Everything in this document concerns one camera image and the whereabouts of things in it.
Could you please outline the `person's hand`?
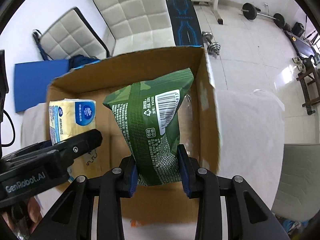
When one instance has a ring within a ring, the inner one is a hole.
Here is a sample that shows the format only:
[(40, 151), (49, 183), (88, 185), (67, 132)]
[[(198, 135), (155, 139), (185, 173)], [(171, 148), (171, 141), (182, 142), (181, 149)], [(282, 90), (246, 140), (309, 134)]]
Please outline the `person's hand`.
[(41, 205), (31, 197), (2, 208), (1, 215), (16, 239), (29, 239), (42, 219)]

